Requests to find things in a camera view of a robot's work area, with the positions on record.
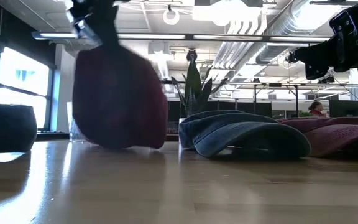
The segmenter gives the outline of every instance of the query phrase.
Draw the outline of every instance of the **blue denim hat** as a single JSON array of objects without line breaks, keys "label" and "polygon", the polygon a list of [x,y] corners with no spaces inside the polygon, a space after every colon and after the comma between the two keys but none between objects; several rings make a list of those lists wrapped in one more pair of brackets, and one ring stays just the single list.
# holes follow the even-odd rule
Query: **blue denim hat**
[{"label": "blue denim hat", "polygon": [[279,157],[305,157],[307,138],[298,130],[272,118],[235,110],[207,111],[188,117],[179,125],[184,148],[195,148],[211,157],[229,146],[267,149]]}]

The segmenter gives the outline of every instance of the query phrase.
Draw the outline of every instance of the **cap brim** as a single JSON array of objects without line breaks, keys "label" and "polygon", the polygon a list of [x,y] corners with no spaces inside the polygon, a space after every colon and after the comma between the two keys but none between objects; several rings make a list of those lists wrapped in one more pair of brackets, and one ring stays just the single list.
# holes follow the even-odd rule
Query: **cap brim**
[{"label": "cap brim", "polygon": [[223,126],[194,142],[197,152],[215,156],[229,146],[260,148],[280,157],[305,157],[310,153],[307,138],[293,127],[278,123],[240,122]]},{"label": "cap brim", "polygon": [[335,124],[305,133],[311,148],[310,156],[325,157],[358,142],[358,125]]}]

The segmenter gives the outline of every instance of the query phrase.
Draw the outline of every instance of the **air duct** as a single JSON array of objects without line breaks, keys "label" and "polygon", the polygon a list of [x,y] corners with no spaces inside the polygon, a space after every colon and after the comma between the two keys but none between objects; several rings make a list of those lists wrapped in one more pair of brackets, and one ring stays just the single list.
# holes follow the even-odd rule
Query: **air duct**
[{"label": "air duct", "polygon": [[[310,4],[310,2],[311,0],[294,0],[277,21],[266,30],[265,34],[310,35],[341,8],[340,6],[319,6]],[[288,48],[288,46],[271,46],[266,43],[253,44],[246,56],[236,66],[237,75],[240,74],[242,78],[253,77],[266,66],[247,64],[269,64]]]}]

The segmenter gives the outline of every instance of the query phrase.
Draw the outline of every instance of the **table surface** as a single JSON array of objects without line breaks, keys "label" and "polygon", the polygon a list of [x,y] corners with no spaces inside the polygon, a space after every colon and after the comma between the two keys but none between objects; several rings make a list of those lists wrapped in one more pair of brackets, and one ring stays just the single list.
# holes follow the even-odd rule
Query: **table surface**
[{"label": "table surface", "polygon": [[358,162],[37,142],[0,155],[0,223],[358,223]]}]

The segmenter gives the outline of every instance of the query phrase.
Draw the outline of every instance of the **black pouf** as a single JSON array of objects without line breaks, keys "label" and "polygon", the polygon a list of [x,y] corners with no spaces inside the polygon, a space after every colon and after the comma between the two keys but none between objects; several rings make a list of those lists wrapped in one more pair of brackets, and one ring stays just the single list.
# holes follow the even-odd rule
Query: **black pouf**
[{"label": "black pouf", "polygon": [[0,104],[0,153],[28,152],[36,137],[32,106]]}]

